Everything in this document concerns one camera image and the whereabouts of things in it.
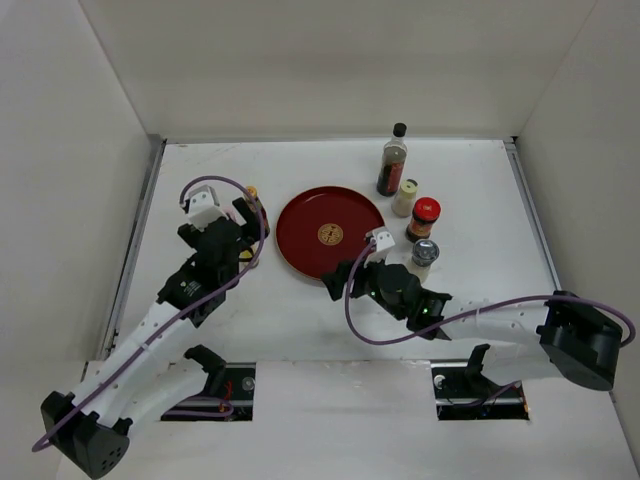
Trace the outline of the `yellow cap red sauce bottle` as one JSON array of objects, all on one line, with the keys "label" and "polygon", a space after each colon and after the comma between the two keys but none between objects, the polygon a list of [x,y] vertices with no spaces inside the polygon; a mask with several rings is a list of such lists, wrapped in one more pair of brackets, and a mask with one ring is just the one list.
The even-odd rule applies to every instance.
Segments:
[{"label": "yellow cap red sauce bottle", "polygon": [[247,205],[254,213],[259,213],[263,220],[263,226],[265,231],[265,237],[268,237],[270,234],[270,225],[268,220],[268,215],[262,201],[258,196],[258,190],[255,186],[247,185],[246,190],[248,194],[245,196],[245,200]]}]

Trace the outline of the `yellow label oil bottle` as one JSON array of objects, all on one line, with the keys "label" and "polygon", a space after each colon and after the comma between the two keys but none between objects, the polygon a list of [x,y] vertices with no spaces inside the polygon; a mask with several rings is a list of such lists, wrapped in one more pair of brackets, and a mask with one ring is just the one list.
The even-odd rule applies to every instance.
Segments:
[{"label": "yellow label oil bottle", "polygon": [[259,265],[259,258],[256,256],[258,252],[258,243],[255,243],[239,255],[239,264],[242,269],[255,268]]}]

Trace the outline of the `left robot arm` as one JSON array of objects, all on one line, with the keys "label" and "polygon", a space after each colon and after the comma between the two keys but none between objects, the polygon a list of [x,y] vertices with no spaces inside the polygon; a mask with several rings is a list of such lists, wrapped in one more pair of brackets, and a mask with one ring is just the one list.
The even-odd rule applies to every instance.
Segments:
[{"label": "left robot arm", "polygon": [[246,273],[242,253],[263,246],[267,237],[254,198],[237,198],[233,206],[242,224],[220,210],[208,191],[183,200],[188,221],[178,234],[192,255],[92,377],[67,394],[53,391],[44,399],[45,433],[33,451],[53,447],[89,478],[101,479],[146,423],[190,396],[210,399],[221,393],[226,363],[197,337]]}]

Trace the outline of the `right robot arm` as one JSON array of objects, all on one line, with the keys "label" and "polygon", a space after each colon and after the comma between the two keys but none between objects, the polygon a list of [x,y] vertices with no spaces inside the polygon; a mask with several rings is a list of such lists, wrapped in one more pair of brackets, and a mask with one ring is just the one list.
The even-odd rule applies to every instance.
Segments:
[{"label": "right robot arm", "polygon": [[609,391],[620,349],[632,337],[626,317],[568,291],[495,304],[461,300],[424,288],[400,264],[344,261],[321,280],[332,300],[367,297],[402,321],[406,340],[476,339],[464,384],[483,396],[527,379],[562,377],[580,387]]}]

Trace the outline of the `pink cap shaker bottle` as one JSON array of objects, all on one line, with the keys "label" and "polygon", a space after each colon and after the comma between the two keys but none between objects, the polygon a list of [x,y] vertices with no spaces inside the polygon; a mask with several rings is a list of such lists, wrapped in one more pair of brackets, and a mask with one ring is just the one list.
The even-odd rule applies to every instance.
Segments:
[{"label": "pink cap shaker bottle", "polygon": [[224,209],[225,215],[231,220],[236,222],[237,221],[237,217],[236,217],[236,212],[232,207],[226,207]]}]

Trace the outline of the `red round tray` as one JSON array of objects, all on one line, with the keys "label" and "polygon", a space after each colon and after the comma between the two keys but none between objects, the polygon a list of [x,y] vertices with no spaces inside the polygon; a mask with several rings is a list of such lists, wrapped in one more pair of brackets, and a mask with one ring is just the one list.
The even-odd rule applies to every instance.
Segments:
[{"label": "red round tray", "polygon": [[291,199],[275,227],[280,254],[296,272],[314,280],[353,260],[366,234],[385,225],[374,203],[339,186],[306,190]]}]

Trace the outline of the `clear cap pepper grinder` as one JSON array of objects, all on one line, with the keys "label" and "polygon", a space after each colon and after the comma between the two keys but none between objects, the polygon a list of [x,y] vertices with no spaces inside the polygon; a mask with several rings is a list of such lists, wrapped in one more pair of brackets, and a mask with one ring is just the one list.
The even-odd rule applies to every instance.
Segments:
[{"label": "clear cap pepper grinder", "polygon": [[415,275],[423,284],[430,273],[432,265],[439,258],[439,246],[430,239],[419,239],[411,250],[411,256],[407,262],[407,270]]}]

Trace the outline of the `cream cap shaker bottle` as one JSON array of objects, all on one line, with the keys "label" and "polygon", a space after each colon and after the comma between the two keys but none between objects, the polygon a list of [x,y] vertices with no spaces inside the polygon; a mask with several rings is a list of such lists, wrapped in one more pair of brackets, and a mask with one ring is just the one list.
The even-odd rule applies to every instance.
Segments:
[{"label": "cream cap shaker bottle", "polygon": [[413,210],[418,191],[418,182],[414,179],[403,180],[394,196],[392,211],[401,218],[409,217]]}]

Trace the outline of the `dark soy sauce bottle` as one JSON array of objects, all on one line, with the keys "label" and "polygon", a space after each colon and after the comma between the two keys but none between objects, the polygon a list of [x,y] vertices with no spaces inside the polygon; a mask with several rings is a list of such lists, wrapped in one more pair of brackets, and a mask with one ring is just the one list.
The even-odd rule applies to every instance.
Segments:
[{"label": "dark soy sauce bottle", "polygon": [[405,144],[406,132],[407,126],[404,123],[396,123],[391,139],[383,147],[381,168],[376,183],[376,190],[382,196],[394,196],[399,188],[408,152]]}]

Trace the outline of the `red cap sauce jar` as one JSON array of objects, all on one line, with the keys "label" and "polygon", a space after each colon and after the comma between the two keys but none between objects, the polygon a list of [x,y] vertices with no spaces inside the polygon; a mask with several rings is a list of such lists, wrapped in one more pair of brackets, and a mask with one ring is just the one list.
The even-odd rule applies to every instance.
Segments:
[{"label": "red cap sauce jar", "polygon": [[441,214],[440,203],[431,197],[419,198],[413,206],[411,220],[406,227],[405,235],[410,242],[429,239],[434,224]]}]

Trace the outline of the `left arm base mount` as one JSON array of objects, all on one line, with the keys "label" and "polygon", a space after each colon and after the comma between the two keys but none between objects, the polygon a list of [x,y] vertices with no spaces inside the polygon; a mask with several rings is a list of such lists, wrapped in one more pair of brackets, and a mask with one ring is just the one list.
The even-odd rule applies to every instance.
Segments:
[{"label": "left arm base mount", "polygon": [[247,422],[253,420],[257,366],[228,363],[203,345],[190,348],[187,360],[195,361],[207,377],[202,388],[164,413],[164,422]]}]

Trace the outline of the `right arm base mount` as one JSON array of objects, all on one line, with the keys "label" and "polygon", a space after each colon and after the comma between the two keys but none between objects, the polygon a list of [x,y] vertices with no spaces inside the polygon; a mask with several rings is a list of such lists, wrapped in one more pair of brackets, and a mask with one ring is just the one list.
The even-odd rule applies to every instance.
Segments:
[{"label": "right arm base mount", "polygon": [[498,385],[482,375],[481,360],[488,349],[488,344],[481,344],[467,361],[431,364],[440,421],[529,420],[520,383]]}]

